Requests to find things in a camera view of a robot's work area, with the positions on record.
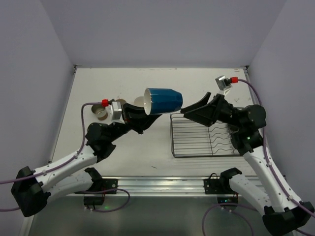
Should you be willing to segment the pink hexagonal mug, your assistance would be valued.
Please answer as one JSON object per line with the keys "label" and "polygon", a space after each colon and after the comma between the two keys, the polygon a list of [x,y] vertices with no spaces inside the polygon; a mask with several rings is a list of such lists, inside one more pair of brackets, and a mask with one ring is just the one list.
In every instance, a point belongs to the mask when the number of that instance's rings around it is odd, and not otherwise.
{"label": "pink hexagonal mug", "polygon": [[133,104],[137,107],[144,107],[144,97],[143,96],[139,96],[137,98],[135,98]]}

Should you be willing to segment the beige tall cup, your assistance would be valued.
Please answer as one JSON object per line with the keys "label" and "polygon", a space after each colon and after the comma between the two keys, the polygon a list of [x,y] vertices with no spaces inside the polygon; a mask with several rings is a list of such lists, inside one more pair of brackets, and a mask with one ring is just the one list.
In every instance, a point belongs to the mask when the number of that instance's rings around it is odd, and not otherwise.
{"label": "beige tall cup", "polygon": [[116,102],[120,102],[122,105],[126,103],[124,99],[117,99]]}

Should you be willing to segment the blue hexagonal mug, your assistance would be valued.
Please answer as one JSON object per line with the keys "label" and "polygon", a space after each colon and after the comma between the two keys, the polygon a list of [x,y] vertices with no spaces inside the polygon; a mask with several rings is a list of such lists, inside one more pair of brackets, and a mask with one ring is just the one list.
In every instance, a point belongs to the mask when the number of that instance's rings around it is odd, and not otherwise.
{"label": "blue hexagonal mug", "polygon": [[183,96],[170,88],[147,88],[143,106],[146,115],[159,115],[178,111],[183,105]]}

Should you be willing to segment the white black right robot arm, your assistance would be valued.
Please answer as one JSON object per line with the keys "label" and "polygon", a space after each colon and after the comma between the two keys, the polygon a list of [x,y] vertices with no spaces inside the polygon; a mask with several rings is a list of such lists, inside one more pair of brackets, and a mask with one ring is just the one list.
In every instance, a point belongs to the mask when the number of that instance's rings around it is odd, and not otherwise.
{"label": "white black right robot arm", "polygon": [[228,126],[233,147],[256,173],[264,190],[252,184],[240,170],[231,168],[220,174],[220,187],[243,196],[262,216],[263,223],[273,236],[283,236],[304,226],[315,208],[304,202],[288,185],[267,147],[260,129],[266,126],[266,112],[261,105],[235,108],[217,94],[210,93],[195,104],[181,109],[183,116],[204,126],[217,121]]}

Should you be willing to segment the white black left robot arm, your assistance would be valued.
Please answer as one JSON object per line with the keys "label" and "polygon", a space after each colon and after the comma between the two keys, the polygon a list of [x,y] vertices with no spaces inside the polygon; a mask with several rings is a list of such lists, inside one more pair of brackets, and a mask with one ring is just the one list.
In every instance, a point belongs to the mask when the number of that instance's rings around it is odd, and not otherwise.
{"label": "white black left robot arm", "polygon": [[67,194],[84,192],[101,194],[103,188],[100,173],[93,165],[108,158],[115,150],[114,141],[129,131],[143,134],[160,114],[148,114],[142,107],[104,99],[98,103],[110,107],[110,124],[93,122],[82,125],[82,141],[78,150],[45,166],[31,169],[25,166],[13,180],[11,194],[24,217],[42,211],[49,202]]}

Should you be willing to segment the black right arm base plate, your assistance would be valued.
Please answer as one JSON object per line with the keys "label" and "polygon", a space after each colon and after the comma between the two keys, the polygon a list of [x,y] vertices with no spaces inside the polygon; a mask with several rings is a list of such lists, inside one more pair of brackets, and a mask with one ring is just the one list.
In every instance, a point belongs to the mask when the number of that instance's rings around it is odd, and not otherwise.
{"label": "black right arm base plate", "polygon": [[232,176],[214,176],[210,175],[208,178],[203,179],[203,188],[206,195],[227,195],[227,194],[238,194],[232,190],[229,181]]}

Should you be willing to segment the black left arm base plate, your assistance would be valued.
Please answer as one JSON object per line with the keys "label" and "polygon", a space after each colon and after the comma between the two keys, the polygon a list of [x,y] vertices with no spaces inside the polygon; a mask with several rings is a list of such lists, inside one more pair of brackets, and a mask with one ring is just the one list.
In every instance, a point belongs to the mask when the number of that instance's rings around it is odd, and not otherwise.
{"label": "black left arm base plate", "polygon": [[109,190],[114,189],[113,191],[109,191],[105,194],[116,194],[117,191],[115,190],[118,187],[118,179],[116,178],[102,178],[101,180],[97,180],[93,182],[91,187],[85,191],[76,192],[76,194],[83,193],[83,192],[98,192],[102,190]]}

